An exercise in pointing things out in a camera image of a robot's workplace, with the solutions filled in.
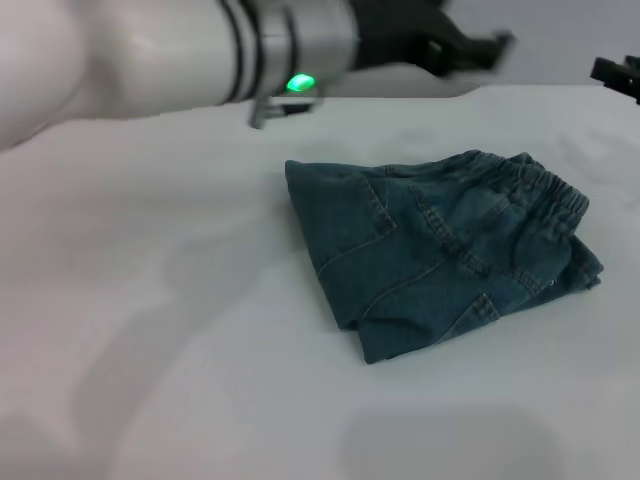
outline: denim shorts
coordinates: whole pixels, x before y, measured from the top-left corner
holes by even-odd
[[[287,162],[311,261],[367,363],[599,283],[589,201],[528,154],[377,168]]]

